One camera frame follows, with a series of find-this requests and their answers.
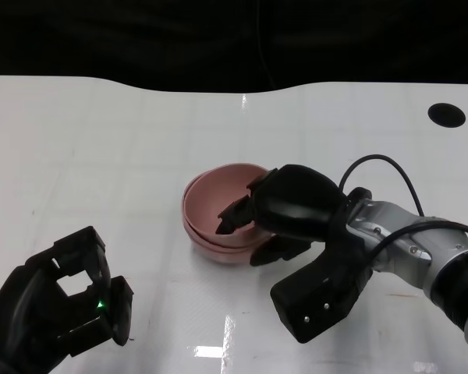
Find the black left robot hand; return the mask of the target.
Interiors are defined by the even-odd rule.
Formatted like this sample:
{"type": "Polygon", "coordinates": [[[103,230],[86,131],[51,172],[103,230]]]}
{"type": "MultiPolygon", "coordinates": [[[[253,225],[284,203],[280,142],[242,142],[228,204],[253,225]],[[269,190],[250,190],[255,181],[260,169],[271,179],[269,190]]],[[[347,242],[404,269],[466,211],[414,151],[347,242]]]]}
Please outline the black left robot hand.
{"type": "Polygon", "coordinates": [[[112,277],[88,226],[31,256],[0,289],[0,373],[49,373],[113,340],[129,340],[133,291],[112,277]]]}

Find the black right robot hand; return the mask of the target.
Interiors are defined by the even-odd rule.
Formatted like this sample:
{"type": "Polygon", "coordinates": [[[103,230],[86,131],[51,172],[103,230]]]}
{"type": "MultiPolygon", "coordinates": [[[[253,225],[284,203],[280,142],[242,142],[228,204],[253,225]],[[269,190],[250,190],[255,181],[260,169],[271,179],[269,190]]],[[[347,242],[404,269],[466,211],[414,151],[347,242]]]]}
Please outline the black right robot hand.
{"type": "Polygon", "coordinates": [[[255,178],[250,193],[232,202],[218,217],[216,232],[233,233],[250,223],[271,237],[250,256],[251,266],[290,260],[325,242],[346,195],[328,177],[311,168],[287,164],[255,178]]]}

